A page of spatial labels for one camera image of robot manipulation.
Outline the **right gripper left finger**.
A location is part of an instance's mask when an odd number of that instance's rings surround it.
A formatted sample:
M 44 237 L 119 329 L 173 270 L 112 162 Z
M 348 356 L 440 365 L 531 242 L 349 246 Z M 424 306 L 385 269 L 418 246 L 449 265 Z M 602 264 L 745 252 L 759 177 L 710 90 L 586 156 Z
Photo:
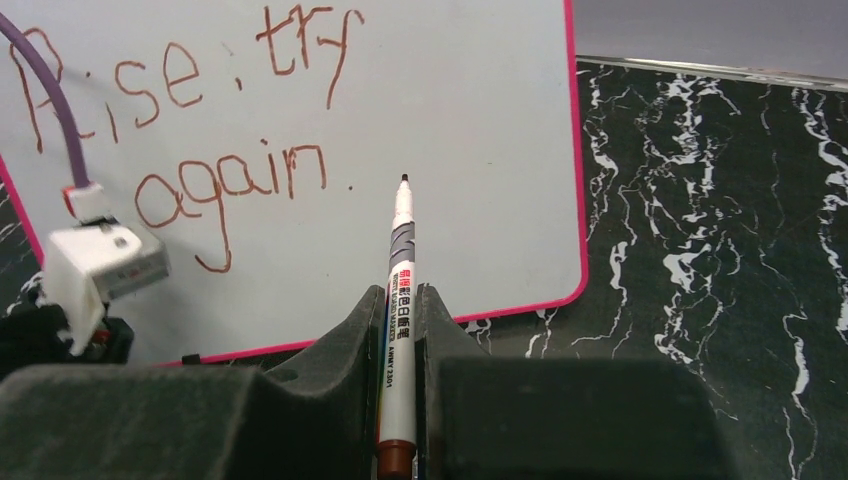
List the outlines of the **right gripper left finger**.
M 378 327 L 347 318 L 269 370 L 38 365 L 1 385 L 5 479 L 368 479 Z

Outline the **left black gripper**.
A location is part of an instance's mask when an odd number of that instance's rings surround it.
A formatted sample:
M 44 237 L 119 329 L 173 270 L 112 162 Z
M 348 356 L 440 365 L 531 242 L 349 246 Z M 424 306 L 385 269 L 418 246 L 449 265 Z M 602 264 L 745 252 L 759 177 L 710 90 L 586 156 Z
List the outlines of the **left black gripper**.
M 60 337 L 67 326 L 61 307 L 23 307 L 1 319 L 1 376 L 41 364 L 125 364 L 134 331 L 122 319 L 107 317 L 83 353 L 70 353 L 72 342 Z

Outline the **white whiteboard marker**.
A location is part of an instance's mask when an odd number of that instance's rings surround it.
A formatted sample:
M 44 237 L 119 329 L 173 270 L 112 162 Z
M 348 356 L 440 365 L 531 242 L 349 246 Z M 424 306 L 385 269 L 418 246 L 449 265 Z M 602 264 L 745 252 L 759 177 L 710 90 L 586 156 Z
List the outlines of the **white whiteboard marker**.
M 415 222 L 409 176 L 395 196 L 385 297 L 376 460 L 379 479 L 410 479 L 416 456 Z

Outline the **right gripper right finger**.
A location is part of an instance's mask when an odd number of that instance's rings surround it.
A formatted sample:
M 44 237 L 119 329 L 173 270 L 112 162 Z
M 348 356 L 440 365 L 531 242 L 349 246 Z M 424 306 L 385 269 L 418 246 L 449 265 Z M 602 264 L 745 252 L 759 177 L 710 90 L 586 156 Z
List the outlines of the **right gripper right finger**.
M 631 359 L 493 356 L 417 293 L 422 479 L 736 479 L 703 382 Z

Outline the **pink framed whiteboard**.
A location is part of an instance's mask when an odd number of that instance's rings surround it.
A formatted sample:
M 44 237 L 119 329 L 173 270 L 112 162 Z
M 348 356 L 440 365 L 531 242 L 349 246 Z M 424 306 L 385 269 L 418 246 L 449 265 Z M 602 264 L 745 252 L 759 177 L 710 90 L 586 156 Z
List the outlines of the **pink framed whiteboard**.
M 5 1 L 60 81 L 90 178 L 166 245 L 111 306 L 131 361 L 298 348 L 387 277 L 476 320 L 588 279 L 568 1 Z

